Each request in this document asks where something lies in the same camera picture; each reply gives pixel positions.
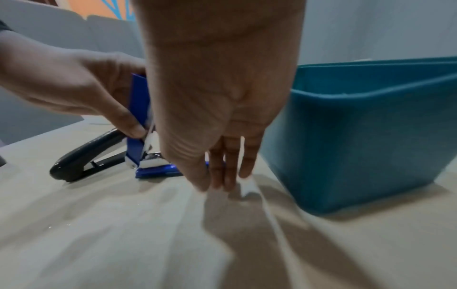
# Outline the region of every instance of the stapler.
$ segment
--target stapler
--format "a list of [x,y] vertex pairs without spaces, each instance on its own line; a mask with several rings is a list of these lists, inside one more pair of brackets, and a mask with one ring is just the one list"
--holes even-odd
[[[160,152],[150,153],[155,126],[146,77],[133,75],[131,87],[129,110],[143,127],[148,128],[146,138],[132,139],[118,129],[106,132],[61,157],[50,169],[54,179],[74,182],[123,162],[135,169],[137,179],[181,175],[178,168],[165,160]],[[101,159],[125,146],[125,142],[125,152]]]

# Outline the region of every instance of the fingernail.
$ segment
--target fingernail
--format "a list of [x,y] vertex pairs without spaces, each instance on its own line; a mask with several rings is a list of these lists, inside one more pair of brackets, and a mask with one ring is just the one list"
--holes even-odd
[[141,125],[137,125],[132,129],[132,136],[137,139],[141,139],[146,134],[146,130]]

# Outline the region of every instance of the gray partition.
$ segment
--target gray partition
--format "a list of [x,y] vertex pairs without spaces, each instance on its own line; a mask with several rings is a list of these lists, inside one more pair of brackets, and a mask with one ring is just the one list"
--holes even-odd
[[144,58],[134,22],[91,15],[87,18],[87,24],[100,51],[120,51]]
[[[0,19],[16,32],[46,44],[98,50],[85,20],[68,10],[17,0],[0,0]],[[0,88],[0,140],[5,144],[81,120],[80,116],[37,108]]]

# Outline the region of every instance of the teal plastic container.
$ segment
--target teal plastic container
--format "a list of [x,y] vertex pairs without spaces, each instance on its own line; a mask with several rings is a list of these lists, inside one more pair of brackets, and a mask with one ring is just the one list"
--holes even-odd
[[313,214],[427,185],[457,155],[457,60],[300,66],[260,152]]

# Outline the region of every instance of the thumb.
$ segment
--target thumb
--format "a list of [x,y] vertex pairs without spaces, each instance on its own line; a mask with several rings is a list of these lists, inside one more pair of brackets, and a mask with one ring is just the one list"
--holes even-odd
[[98,90],[98,95],[92,103],[92,108],[96,112],[131,138],[140,139],[146,135],[144,127],[127,108],[117,102],[102,86]]
[[174,164],[186,179],[198,190],[206,191],[211,179],[205,162],[205,154],[188,157],[174,146],[175,142],[166,142],[159,138],[160,152],[166,160]]

